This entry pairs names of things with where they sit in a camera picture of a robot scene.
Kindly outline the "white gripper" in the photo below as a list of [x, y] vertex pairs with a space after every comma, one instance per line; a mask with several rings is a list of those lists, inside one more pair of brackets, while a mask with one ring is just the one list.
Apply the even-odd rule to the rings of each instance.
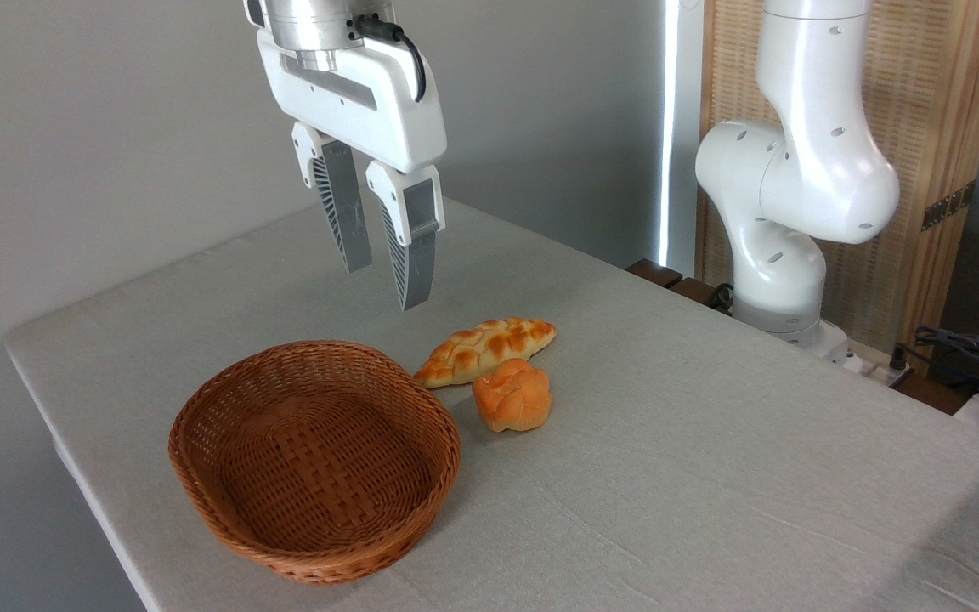
[[423, 63], [427, 86], [416, 101], [418, 77], [401, 43], [368, 40], [338, 50], [333, 72], [304, 69], [265, 30], [257, 31], [257, 49], [277, 105], [300, 121], [291, 130], [298, 167], [304, 185], [318, 191], [347, 271], [372, 264], [353, 147], [378, 160], [366, 167], [366, 182], [380, 202], [400, 307], [424, 303], [433, 284], [436, 235], [445, 229], [432, 163], [447, 150], [430, 65]]

